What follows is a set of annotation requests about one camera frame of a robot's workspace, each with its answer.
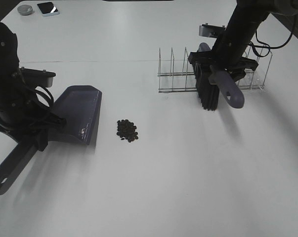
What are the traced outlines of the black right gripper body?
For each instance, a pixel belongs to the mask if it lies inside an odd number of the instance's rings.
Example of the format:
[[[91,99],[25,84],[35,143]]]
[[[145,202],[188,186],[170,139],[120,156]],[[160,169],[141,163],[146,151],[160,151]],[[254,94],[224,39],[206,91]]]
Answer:
[[[200,44],[199,51],[190,52],[188,61],[191,65],[200,64],[202,67],[217,65],[228,71],[251,69],[256,70],[258,62],[243,56],[249,46],[254,32],[227,33],[206,32],[199,33],[205,38],[215,38],[212,48],[206,43]]]

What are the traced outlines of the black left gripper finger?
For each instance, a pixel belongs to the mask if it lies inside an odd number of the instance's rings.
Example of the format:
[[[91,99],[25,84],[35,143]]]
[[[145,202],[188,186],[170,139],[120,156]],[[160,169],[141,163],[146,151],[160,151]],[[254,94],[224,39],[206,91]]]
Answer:
[[[37,135],[37,148],[40,152],[44,151],[48,145],[48,130],[43,129]]]
[[[8,130],[5,129],[0,125],[0,132],[8,137],[10,137],[12,140],[14,140],[16,143],[19,143],[22,140],[22,134],[20,131],[16,130]]]

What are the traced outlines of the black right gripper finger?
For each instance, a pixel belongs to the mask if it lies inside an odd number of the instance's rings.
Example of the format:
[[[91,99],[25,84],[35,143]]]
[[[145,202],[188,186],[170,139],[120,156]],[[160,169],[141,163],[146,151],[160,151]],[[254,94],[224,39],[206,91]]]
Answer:
[[[245,68],[232,69],[231,77],[234,81],[239,81],[246,76]]]
[[[210,76],[213,74],[210,66],[207,64],[200,64],[200,83],[201,84],[211,84]]]

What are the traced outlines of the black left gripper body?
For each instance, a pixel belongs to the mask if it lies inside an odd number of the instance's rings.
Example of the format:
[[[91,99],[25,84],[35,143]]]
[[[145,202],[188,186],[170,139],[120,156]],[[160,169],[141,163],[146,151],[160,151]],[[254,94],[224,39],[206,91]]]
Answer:
[[[66,120],[54,114],[54,99],[47,88],[26,85],[22,74],[0,75],[0,125],[29,134],[42,129],[62,129]]]

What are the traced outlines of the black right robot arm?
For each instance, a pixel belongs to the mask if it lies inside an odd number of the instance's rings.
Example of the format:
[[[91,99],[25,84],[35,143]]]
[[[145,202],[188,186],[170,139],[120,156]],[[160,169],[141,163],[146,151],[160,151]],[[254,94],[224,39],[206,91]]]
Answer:
[[[255,45],[252,42],[260,24],[269,14],[296,16],[298,0],[239,0],[227,26],[214,26],[207,23],[200,26],[200,36],[215,38],[213,47],[200,44],[197,52],[191,52],[188,61],[194,69],[195,78],[209,82],[211,66],[218,66],[234,80],[242,79],[246,69],[255,71],[258,62],[243,56],[251,47],[257,57],[257,49],[272,50],[266,43]]]

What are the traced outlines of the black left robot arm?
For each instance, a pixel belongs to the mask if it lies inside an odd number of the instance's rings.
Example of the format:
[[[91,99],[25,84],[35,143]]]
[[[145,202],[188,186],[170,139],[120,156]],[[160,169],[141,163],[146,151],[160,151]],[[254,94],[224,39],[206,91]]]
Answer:
[[[17,143],[29,138],[43,151],[49,130],[66,124],[52,112],[48,88],[55,73],[20,68],[17,47],[17,35],[0,22],[0,132]]]

